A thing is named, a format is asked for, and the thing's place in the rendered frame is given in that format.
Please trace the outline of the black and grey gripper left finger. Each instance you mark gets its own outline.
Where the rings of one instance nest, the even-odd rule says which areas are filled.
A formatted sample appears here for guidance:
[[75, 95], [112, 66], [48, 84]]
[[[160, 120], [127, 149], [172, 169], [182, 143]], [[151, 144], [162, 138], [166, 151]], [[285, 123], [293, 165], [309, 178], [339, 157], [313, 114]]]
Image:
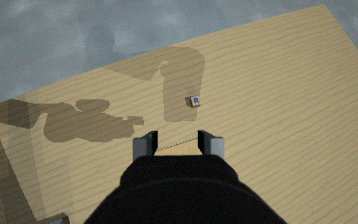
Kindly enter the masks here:
[[158, 131], [133, 139], [133, 161], [139, 156], [154, 155], [158, 149]]

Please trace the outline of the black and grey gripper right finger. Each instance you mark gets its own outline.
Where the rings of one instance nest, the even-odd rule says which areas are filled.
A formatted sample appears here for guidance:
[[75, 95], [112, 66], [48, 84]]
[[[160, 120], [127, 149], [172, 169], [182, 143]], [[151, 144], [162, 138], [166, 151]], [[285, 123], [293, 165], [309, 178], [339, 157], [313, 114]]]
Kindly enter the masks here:
[[218, 155], [224, 160], [224, 138], [198, 130], [198, 148], [203, 155]]

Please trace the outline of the tan square mat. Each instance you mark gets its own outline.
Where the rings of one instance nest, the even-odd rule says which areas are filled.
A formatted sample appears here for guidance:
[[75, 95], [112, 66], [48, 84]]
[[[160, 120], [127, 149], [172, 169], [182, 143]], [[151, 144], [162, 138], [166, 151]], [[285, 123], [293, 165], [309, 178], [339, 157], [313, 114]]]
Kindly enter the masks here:
[[154, 155], [203, 155], [198, 148], [198, 138], [178, 144], [163, 150], [156, 151]]

